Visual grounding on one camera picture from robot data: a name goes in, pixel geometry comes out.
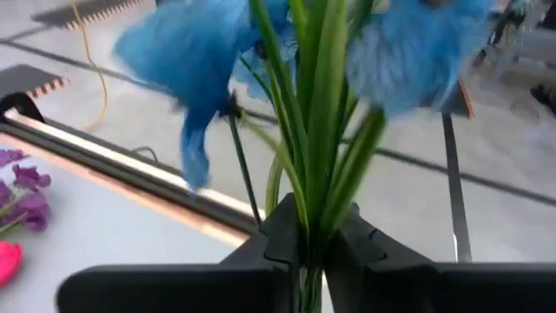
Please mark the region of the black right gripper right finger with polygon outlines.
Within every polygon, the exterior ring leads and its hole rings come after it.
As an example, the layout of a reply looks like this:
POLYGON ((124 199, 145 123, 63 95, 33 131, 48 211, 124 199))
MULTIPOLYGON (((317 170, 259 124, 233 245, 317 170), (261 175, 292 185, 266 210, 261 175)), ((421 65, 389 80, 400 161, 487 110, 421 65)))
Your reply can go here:
POLYGON ((556 263, 440 263, 349 209, 329 247, 334 313, 556 313, 556 263))

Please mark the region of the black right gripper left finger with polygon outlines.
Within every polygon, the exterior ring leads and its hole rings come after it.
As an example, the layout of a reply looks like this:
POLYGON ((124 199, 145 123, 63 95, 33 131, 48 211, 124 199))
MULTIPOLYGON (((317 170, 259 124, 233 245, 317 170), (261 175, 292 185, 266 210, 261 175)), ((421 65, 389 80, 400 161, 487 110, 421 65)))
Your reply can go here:
POLYGON ((66 278, 58 313, 296 313, 296 204, 287 194, 219 263, 103 265, 66 278))

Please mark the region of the black mat with striped edge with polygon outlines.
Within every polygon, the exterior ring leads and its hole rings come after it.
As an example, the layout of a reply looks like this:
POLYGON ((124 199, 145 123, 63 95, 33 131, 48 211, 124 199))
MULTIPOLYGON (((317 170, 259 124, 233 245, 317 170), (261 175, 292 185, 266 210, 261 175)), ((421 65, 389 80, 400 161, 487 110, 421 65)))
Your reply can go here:
POLYGON ((84 25, 100 22, 146 2, 147 0, 83 0, 75 5, 70 3, 35 14, 31 20, 60 29, 74 30, 80 26, 79 19, 84 25))
POLYGON ((18 64, 0 70, 0 97, 23 92, 37 99, 70 85, 70 80, 47 71, 18 64))

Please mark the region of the blue artificial flower bunch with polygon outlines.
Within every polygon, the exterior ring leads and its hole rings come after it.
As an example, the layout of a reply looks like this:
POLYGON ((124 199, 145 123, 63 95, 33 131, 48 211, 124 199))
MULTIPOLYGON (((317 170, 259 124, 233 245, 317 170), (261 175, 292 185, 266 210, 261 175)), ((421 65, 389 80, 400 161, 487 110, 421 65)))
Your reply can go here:
POLYGON ((304 252, 300 313, 321 313, 328 245, 387 123, 442 109, 496 0, 165 0, 117 39, 114 55, 184 109, 182 176, 209 179, 205 134, 238 112, 241 70, 271 102, 280 135, 268 190, 286 176, 304 252))

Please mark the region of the black table frame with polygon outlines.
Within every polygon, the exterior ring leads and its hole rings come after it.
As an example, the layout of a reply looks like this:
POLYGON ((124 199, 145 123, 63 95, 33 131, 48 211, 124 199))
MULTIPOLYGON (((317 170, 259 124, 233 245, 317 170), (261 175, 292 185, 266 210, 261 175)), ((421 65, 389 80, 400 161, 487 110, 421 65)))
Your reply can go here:
POLYGON ((194 194, 176 169, 84 134, 41 115, 33 100, 17 92, 0 98, 0 132, 5 132, 130 187, 192 210, 246 235, 257 231, 255 219, 211 190, 194 194))

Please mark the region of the red artificial tulip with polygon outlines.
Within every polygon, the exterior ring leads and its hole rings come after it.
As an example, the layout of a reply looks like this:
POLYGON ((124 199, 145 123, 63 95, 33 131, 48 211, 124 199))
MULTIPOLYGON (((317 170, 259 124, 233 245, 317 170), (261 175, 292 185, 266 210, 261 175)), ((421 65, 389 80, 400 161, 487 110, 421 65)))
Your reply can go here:
POLYGON ((0 289, 9 284, 21 267, 23 251, 18 243, 0 242, 0 289))

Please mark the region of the purple artificial flower bunch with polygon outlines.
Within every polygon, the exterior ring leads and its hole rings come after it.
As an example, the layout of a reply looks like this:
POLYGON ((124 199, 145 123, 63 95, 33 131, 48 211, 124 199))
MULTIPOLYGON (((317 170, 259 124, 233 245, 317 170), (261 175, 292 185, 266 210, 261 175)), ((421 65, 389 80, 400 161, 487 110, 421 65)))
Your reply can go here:
POLYGON ((17 227, 42 231, 47 227, 50 205, 43 190, 50 187, 51 177, 36 166, 20 162, 29 155, 22 150, 0 149, 0 170, 11 167, 13 179, 0 177, 0 236, 17 227))

